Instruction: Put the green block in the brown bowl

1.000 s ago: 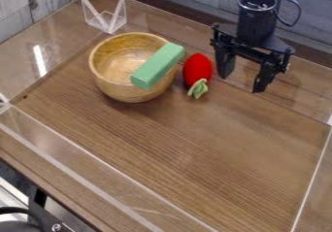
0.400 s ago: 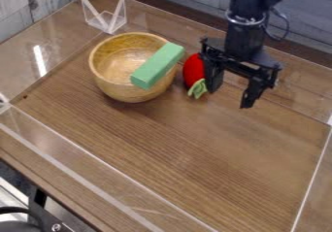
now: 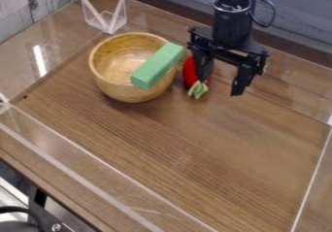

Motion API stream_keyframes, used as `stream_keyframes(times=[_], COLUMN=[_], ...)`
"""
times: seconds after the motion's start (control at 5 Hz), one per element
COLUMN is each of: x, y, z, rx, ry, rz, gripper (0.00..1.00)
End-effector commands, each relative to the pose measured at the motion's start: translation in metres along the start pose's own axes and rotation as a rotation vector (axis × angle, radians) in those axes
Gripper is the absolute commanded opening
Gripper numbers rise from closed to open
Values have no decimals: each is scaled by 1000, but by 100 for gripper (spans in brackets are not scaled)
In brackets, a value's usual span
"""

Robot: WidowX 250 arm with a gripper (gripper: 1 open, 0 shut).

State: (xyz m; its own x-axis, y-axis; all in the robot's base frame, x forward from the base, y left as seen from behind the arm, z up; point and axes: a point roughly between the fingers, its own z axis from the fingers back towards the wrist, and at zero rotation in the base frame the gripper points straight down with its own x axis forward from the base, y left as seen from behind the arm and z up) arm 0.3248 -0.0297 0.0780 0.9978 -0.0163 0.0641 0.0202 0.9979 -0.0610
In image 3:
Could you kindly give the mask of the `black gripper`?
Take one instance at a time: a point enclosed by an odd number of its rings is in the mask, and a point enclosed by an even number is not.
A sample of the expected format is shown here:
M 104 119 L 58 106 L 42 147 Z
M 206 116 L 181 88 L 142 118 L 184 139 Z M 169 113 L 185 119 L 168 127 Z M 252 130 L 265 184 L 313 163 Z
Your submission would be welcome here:
M 237 67 L 230 95 L 240 96 L 254 75 L 261 75 L 269 51 L 252 38 L 256 2 L 244 6 L 213 3 L 213 26 L 188 28 L 188 49 L 193 54 L 196 76 L 204 83 L 213 72 L 217 59 Z

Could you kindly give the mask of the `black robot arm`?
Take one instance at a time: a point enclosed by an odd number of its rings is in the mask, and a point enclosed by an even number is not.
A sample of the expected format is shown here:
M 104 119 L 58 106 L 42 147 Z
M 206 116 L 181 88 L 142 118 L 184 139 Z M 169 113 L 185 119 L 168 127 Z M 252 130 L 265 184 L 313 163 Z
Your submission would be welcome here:
M 237 67 L 232 81 L 230 95 L 240 96 L 250 85 L 256 75 L 262 75 L 268 49 L 252 39 L 253 23 L 268 27 L 254 17 L 257 0 L 213 0 L 213 26 L 188 28 L 197 80 L 188 95 L 198 99 L 208 92 L 208 78 L 213 73 L 213 61 L 217 59 Z M 268 0 L 261 0 L 273 8 Z

